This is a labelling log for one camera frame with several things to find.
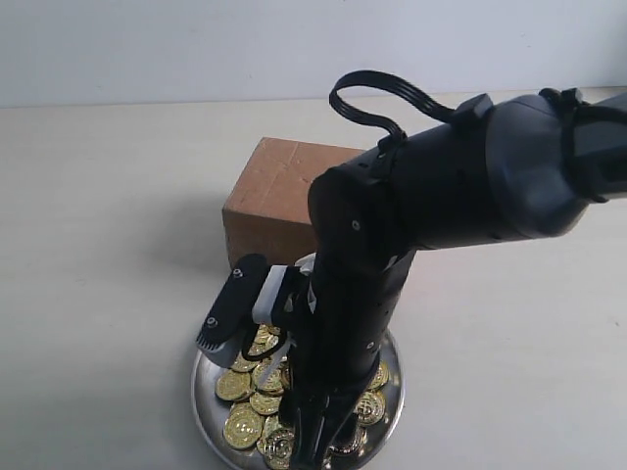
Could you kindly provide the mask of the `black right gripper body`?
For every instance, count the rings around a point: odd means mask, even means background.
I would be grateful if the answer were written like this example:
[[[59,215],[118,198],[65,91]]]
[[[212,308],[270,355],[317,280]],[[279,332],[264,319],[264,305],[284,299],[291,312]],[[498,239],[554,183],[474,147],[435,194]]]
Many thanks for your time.
[[[331,447],[353,439],[355,408],[377,371],[380,344],[414,256],[409,250],[366,272],[317,251],[290,352],[290,468],[319,469]]]

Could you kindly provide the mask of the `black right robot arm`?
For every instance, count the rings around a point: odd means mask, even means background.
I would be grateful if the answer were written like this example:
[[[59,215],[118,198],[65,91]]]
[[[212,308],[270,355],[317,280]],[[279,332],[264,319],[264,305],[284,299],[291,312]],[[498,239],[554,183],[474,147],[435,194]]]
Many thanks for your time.
[[[353,410],[415,254],[559,237],[626,195],[626,98],[545,89],[464,104],[469,121],[328,169],[310,188],[313,271],[288,326],[294,469],[318,469],[356,429]]]

